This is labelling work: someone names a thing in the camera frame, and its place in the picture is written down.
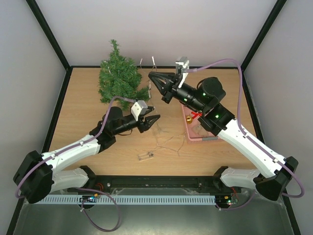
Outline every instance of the pink tray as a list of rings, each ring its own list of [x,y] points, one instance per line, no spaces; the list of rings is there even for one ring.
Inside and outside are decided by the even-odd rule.
[[[196,126],[200,125],[200,122],[198,121],[199,116],[197,116],[195,119],[193,119],[192,123],[188,124],[186,121],[186,116],[194,116],[193,114],[191,114],[191,110],[188,109],[187,107],[181,105],[182,108],[182,114],[183,114],[183,119],[184,119],[184,123],[185,123],[185,128],[187,131],[187,141],[188,143],[197,143],[197,142],[201,142],[201,141],[216,141],[219,138],[214,136],[212,133],[210,132],[206,132],[205,135],[199,135],[197,133],[195,133],[195,131],[193,130],[193,128],[195,128]]]

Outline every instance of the cable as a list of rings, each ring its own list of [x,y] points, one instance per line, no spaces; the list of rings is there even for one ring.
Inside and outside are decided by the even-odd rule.
[[[103,191],[104,186],[102,183],[97,183],[96,186],[98,186],[100,188],[100,191]]]
[[[129,136],[131,133],[133,132],[133,130],[131,129],[131,132],[129,134],[123,135],[123,134],[118,134],[119,136]]]
[[[224,62],[233,62],[238,69],[238,73],[239,73],[239,95],[238,95],[238,104],[237,104],[237,123],[238,123],[238,127],[240,129],[240,131],[242,132],[242,134],[245,136],[246,132],[243,130],[243,127],[241,126],[241,116],[240,116],[240,108],[241,108],[241,97],[242,97],[242,93],[243,93],[243,75],[242,75],[242,70],[241,70],[241,66],[240,64],[234,60],[234,59],[222,59],[219,61],[216,61],[210,65],[207,66],[203,66],[197,69],[189,69],[189,70],[184,70],[183,72],[198,72],[204,69],[207,69],[211,66],[220,64],[220,63],[224,63]],[[271,155],[270,153],[268,153],[262,146],[260,146],[256,141],[254,141],[250,136],[246,136],[246,138],[248,140],[250,140],[255,146],[257,146],[260,150],[262,150],[266,155],[268,155],[272,160],[275,160],[275,157],[273,155]],[[280,161],[277,162],[283,169],[285,169],[294,179],[295,181],[299,184],[301,192],[299,195],[290,195],[287,193],[282,193],[283,196],[286,197],[292,197],[292,198],[300,198],[304,195],[304,186],[303,184],[300,182],[299,178],[284,164],[282,164]]]
[[[156,71],[157,71],[157,66],[156,66],[156,63],[155,63],[155,57],[152,56],[151,58],[152,58],[152,62],[153,62],[152,71],[153,71],[153,68],[155,68]]]
[[[249,202],[252,201],[252,199],[254,198],[255,196],[255,190],[253,191],[251,197],[249,198],[249,200],[247,200],[245,203],[243,203],[241,206],[238,206],[238,207],[234,207],[234,208],[220,208],[219,205],[216,204],[216,207],[220,210],[220,211],[233,211],[233,210],[236,210],[236,209],[240,209],[240,208],[243,208],[245,207],[246,205],[249,204]]]
[[[116,223],[115,227],[112,228],[112,229],[103,229],[103,228],[99,227],[98,225],[96,225],[93,222],[93,220],[89,217],[89,215],[87,214],[86,210],[84,209],[84,203],[87,200],[83,200],[82,205],[81,205],[81,211],[85,214],[85,216],[87,216],[87,218],[88,218],[89,222],[92,224],[92,226],[94,226],[96,229],[98,229],[98,230],[100,230],[102,232],[113,232],[113,231],[118,229],[118,227],[120,226],[120,223],[121,223],[121,208],[118,206],[118,204],[116,203],[114,198],[112,198],[108,193],[105,193],[105,192],[102,192],[102,191],[99,191],[99,190],[95,190],[95,189],[90,189],[90,188],[75,188],[75,189],[78,189],[78,190],[81,190],[81,191],[97,192],[97,193],[100,193],[100,194],[105,195],[108,198],[110,198],[111,201],[114,203],[114,205],[115,205],[115,207],[117,209],[117,213],[118,213],[117,223]]]
[[[197,89],[199,88],[199,85],[204,81],[205,79],[202,79],[200,82],[197,84]]]
[[[130,103],[135,103],[135,102],[136,102],[136,101],[133,100],[133,99],[124,98],[124,97],[121,97],[121,96],[114,96],[114,97],[111,99],[110,103],[109,103],[108,110],[107,110],[107,114],[105,115],[105,118],[104,118],[104,120],[103,120],[103,122],[102,122],[102,126],[101,126],[101,128],[100,128],[100,131],[99,131],[98,134],[96,134],[94,137],[90,138],[89,140],[84,141],[83,144],[88,143],[88,142],[94,140],[95,138],[97,138],[98,136],[101,135],[101,133],[102,133],[102,131],[103,131],[103,129],[104,129],[104,126],[105,126],[105,124],[106,124],[106,122],[107,122],[107,120],[108,120],[109,112],[110,112],[110,109],[111,109],[111,107],[112,107],[112,105],[113,105],[113,101],[116,100],[116,99],[122,99],[122,100],[128,101],[128,102],[130,102]],[[59,156],[61,153],[64,153],[64,152],[66,152],[66,151],[68,151],[68,150],[70,150],[70,149],[72,149],[72,148],[78,147],[78,146],[80,146],[80,145],[81,145],[80,143],[73,144],[73,145],[71,145],[71,146],[69,146],[69,147],[67,147],[67,148],[65,148],[65,149],[62,149],[62,150],[60,150],[59,152],[55,153],[55,156]],[[16,198],[19,198],[19,199],[20,199],[20,198],[24,198],[24,197],[25,197],[25,196],[19,195],[19,190],[21,189],[21,187],[22,187],[22,185],[24,184],[24,182],[25,182],[25,181],[27,180],[27,178],[31,175],[31,173],[33,173],[38,167],[40,167],[42,164],[44,164],[45,162],[47,162],[47,161],[49,161],[49,160],[51,160],[51,159],[53,159],[52,156],[50,156],[50,157],[48,157],[48,158],[42,160],[41,162],[39,162],[38,164],[36,164],[33,168],[31,168],[29,172],[27,172],[27,174],[26,174],[26,175],[22,178],[22,180],[20,181],[20,183],[19,183],[19,185],[18,185],[18,187],[17,187],[17,189],[16,189],[16,191],[15,191],[15,193],[14,193],[14,195],[15,195]]]
[[[239,201],[239,197],[238,197],[238,195],[237,195],[236,190],[234,189],[234,187],[231,187],[231,189],[234,191],[234,195],[236,196],[237,200]]]

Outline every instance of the gray floor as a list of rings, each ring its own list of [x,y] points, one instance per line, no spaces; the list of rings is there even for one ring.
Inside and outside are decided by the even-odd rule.
[[[240,195],[240,201],[247,199]],[[292,235],[284,205],[256,196],[237,211],[214,206],[124,205],[122,224],[114,235]],[[95,205],[88,211],[96,224],[114,227],[117,212],[111,205]],[[25,204],[16,235],[98,235],[78,205]]]

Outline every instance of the pink plastic container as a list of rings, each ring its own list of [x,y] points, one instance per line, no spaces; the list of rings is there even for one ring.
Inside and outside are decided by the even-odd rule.
[[[194,114],[191,114],[192,111],[183,105],[181,105],[181,108],[187,132],[188,143],[197,143],[201,141],[216,141],[219,139],[218,137],[214,136],[210,132],[207,132],[200,126],[200,122],[198,121],[199,116],[195,117],[192,123],[188,124],[186,121],[186,117],[187,116],[193,117]]]

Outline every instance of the white cable tray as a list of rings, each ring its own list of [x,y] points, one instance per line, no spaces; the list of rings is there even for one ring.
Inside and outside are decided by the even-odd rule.
[[[215,205],[215,196],[133,196],[114,195],[112,196],[118,205]],[[48,195],[36,204],[80,204],[83,195]],[[113,202],[106,196],[101,195],[99,199],[92,199],[86,204],[113,205]]]

